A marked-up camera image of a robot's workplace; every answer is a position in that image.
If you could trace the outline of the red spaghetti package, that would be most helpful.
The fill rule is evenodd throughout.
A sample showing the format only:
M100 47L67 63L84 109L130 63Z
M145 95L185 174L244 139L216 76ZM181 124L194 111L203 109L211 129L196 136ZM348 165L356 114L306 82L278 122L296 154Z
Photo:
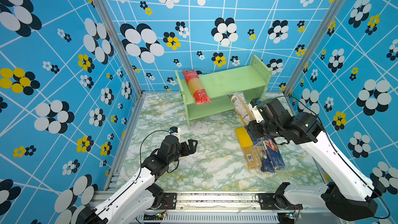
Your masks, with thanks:
M197 105L203 105L211 102L211 99L208 97L206 90L197 74L197 71L194 69L189 69L182 72L190 93Z

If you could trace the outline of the clear blue-label spaghetti package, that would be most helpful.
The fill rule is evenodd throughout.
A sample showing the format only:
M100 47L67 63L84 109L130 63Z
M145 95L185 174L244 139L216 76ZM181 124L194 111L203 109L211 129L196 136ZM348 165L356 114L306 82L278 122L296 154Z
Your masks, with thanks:
M256 120L252 110L249 108L243 92L235 92L229 94L232 104L234 105L236 113L239 115L244 126L248 126L251 121Z

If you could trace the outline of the yellow spaghetti package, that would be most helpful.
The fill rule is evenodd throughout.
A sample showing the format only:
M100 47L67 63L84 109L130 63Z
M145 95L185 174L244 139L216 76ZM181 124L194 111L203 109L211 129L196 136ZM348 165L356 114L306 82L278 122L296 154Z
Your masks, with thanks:
M242 148L248 169L259 168L262 164L261 159L246 129L244 127L237 128L235 129L235 133Z

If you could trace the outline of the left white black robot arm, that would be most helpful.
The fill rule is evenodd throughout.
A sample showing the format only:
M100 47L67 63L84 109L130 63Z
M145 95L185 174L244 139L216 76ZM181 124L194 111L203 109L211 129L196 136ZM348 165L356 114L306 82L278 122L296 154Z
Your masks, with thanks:
M196 153L197 146L197 140L181 143L176 134L167 135L124 186L97 207L76 210L71 223L128 224L145 210L160 207L164 191L155 182L169 171L170 164Z

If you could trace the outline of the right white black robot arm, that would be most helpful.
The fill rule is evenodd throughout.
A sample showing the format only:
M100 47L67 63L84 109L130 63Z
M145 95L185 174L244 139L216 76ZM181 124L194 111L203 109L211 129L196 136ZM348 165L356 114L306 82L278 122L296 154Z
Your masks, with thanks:
M284 138L300 146L325 170L332 182L319 186L297 186L282 183L274 193L280 209L293 205L327 208L346 221L375 218L383 184L373 184L335 146L314 111L308 109L292 116L277 98L261 102L253 99L249 109L255 119L248 124L256 139Z

